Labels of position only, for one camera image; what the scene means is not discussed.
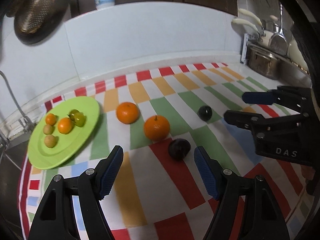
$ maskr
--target metal bolt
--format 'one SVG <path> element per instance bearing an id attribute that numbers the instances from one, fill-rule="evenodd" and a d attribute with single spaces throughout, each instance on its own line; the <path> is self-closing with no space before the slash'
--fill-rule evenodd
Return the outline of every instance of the metal bolt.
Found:
<path id="1" fill-rule="evenodd" d="M 53 177 L 54 181 L 59 181 L 61 179 L 61 175 L 56 175 Z"/>
<path id="2" fill-rule="evenodd" d="M 263 132 L 258 132 L 257 133 L 257 138 L 263 139 L 264 138 L 264 133 Z"/>
<path id="3" fill-rule="evenodd" d="M 231 174 L 232 174 L 232 171 L 229 170 L 229 169 L 224 169 L 224 170 L 223 170 L 223 173 L 224 173 L 225 175 L 231 175 Z"/>
<path id="4" fill-rule="evenodd" d="M 259 180 L 259 181 L 264 181 L 264 177 L 262 176 L 262 175 L 257 175 L 257 180 Z"/>
<path id="5" fill-rule="evenodd" d="M 87 174 L 87 175 L 91 175 L 91 174 L 93 174 L 94 173 L 94 169 L 87 169 L 86 171 L 85 171 L 85 174 Z"/>

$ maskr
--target orange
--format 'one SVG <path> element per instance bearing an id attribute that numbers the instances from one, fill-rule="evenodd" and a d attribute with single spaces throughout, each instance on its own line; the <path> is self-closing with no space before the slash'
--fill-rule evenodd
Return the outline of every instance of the orange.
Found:
<path id="1" fill-rule="evenodd" d="M 150 117 L 143 126 L 144 134 L 152 141 L 161 141 L 166 138 L 170 132 L 169 121 L 162 115 Z"/>
<path id="2" fill-rule="evenodd" d="M 62 134 L 69 133 L 73 128 L 73 122 L 70 118 L 64 117 L 58 122 L 58 131 Z"/>
<path id="3" fill-rule="evenodd" d="M 117 107 L 116 115 L 120 122 L 129 124 L 137 121 L 140 112 L 134 103 L 124 102 Z"/>
<path id="4" fill-rule="evenodd" d="M 53 126 L 57 122 L 57 117 L 54 114 L 48 114 L 45 117 L 45 123 Z"/>

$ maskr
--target black round fruit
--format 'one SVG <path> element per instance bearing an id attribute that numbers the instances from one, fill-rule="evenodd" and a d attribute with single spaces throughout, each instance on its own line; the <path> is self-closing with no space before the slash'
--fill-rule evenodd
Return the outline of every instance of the black round fruit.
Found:
<path id="1" fill-rule="evenodd" d="M 191 149 L 190 143 L 185 139 L 175 139 L 168 147 L 169 155 L 176 161 L 182 160 L 187 156 Z"/>
<path id="2" fill-rule="evenodd" d="M 209 121 L 212 117 L 212 109 L 210 106 L 201 106 L 198 110 L 198 116 L 202 121 Z"/>

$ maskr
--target checkered tablecloth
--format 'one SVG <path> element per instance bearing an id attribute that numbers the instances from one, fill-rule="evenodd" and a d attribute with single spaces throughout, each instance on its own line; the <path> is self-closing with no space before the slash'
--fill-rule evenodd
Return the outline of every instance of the checkered tablecloth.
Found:
<path id="1" fill-rule="evenodd" d="M 193 159 L 195 147 L 202 145 L 223 168 L 248 178 L 257 174 L 266 178 L 294 238 L 313 203 L 305 192 L 299 165 L 256 155 L 251 133 L 223 119 L 228 109 L 265 117 L 294 113 L 279 105 L 245 104 L 243 92 L 274 88 L 264 84 L 266 78 L 257 77 L 250 70 L 238 71 L 225 63 L 179 65 L 103 80 L 46 102 L 49 111 L 69 98 L 91 96 L 100 104 L 100 118 L 85 147 L 60 167 L 38 170 L 26 158 L 19 188 L 24 237 L 28 238 L 36 209 L 54 175 L 78 176 L 106 158 L 114 145 L 120 145 L 123 164 L 110 195 L 100 202 L 115 239 L 202 239 L 217 207 Z M 116 118 L 116 107 L 125 101 L 136 103 L 141 112 L 137 122 L 130 125 Z M 202 105 L 213 110 L 208 122 L 196 114 Z M 144 121 L 155 114 L 165 116 L 171 125 L 168 138 L 158 143 L 143 133 Z M 187 139 L 191 144 L 182 162 L 173 161 L 167 153 L 168 144 L 175 138 Z M 88 237 L 78 197 L 74 196 L 73 201 L 79 233 L 85 240 Z M 239 198 L 230 239 L 237 238 L 243 207 L 244 200 Z"/>

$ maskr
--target green plate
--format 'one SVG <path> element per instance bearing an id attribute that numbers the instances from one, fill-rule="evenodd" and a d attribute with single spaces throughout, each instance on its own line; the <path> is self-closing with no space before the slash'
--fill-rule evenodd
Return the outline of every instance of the green plate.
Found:
<path id="1" fill-rule="evenodd" d="M 57 124 L 63 117 L 68 117 L 70 110 L 77 109 L 87 118 L 83 127 L 74 126 L 68 134 L 61 134 L 57 129 Z M 48 148 L 44 145 L 43 127 L 46 125 L 45 117 L 41 119 L 28 144 L 28 158 L 30 163 L 38 169 L 46 170 L 59 166 L 74 155 L 85 143 L 93 131 L 99 117 L 99 104 L 91 97 L 76 97 L 60 103 L 48 113 L 58 117 L 54 125 L 53 135 L 58 137 L 57 145 Z"/>

